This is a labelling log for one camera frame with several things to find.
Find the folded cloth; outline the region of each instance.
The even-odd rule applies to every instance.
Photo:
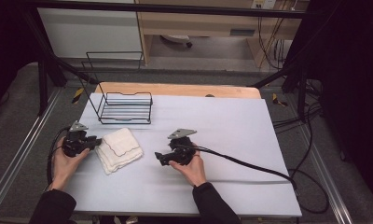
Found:
[[[143,150],[128,128],[103,136],[96,152],[108,175],[143,156]]]

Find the white table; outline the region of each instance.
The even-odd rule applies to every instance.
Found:
[[[96,104],[102,95],[90,97]],[[106,175],[92,151],[80,164],[68,191],[76,211],[137,216],[197,216],[192,187],[170,166],[161,166],[154,152],[169,153],[167,136],[178,128],[193,129],[197,145],[287,174],[264,100],[153,95],[149,125],[102,125],[90,103],[80,122],[88,136],[128,127],[145,155]],[[202,152],[207,179],[240,217],[300,217],[292,185],[277,175],[240,166]]]

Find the aluminum rail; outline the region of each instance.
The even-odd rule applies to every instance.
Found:
[[[293,97],[286,96],[286,98],[291,105],[293,113],[297,116],[297,102]],[[303,138],[307,146],[309,144],[310,132],[306,125],[299,127],[299,129],[303,134]],[[325,165],[323,157],[321,156],[317,146],[314,144],[314,141],[312,142],[311,146],[310,158],[323,187],[326,189],[326,192],[328,193],[329,202],[332,206],[332,210],[334,212],[336,219],[338,220],[338,223],[353,224],[349,210],[347,209],[346,204],[343,202],[343,199],[338,191],[338,187],[336,186],[335,181],[332,178],[332,175],[329,173],[329,170]]]
[[[54,0],[17,0],[22,6],[102,10],[102,11],[134,11],[134,12],[161,12],[203,15],[224,15],[244,17],[266,17],[287,19],[319,19],[323,12],[306,12],[298,10],[271,10],[236,7],[197,7],[197,6],[171,6],[156,4],[130,4],[130,3],[103,3],[103,2],[79,2],[79,1],[54,1]]]
[[[29,155],[29,152],[34,145],[35,140],[41,133],[41,130],[43,129],[44,125],[46,124],[50,113],[52,112],[54,106],[57,103],[61,91],[62,89],[58,88],[51,94],[47,110],[41,117],[37,117],[37,119],[35,120],[35,124],[31,128],[30,132],[28,132],[23,143],[21,144],[21,147],[19,148],[12,162],[9,164],[7,170],[3,174],[0,180],[0,204],[6,197],[8,190],[10,189],[13,181],[15,180],[24,161]]]

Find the wrist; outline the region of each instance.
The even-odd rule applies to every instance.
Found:
[[[64,191],[65,186],[67,184],[68,178],[67,177],[55,177],[53,178],[52,184],[50,184],[48,190],[57,189]]]
[[[207,182],[207,180],[205,180],[205,179],[202,179],[202,180],[196,180],[196,181],[193,182],[193,186],[194,186],[194,187],[198,187],[198,186],[200,186],[200,185],[202,185],[202,184],[204,184],[204,183],[206,183],[206,182]]]

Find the person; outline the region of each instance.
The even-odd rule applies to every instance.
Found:
[[[61,149],[62,141],[63,138],[57,143],[58,149],[53,157],[52,184],[48,187],[48,191],[42,194],[30,219],[30,224],[68,223],[76,207],[76,200],[64,192],[64,189],[77,166],[87,157],[90,151],[87,148],[73,158],[67,157]],[[169,164],[193,186],[192,195],[200,212],[201,224],[241,223],[238,216],[221,198],[213,184],[207,181],[204,162],[198,151],[188,165],[180,165],[175,161],[170,161]]]

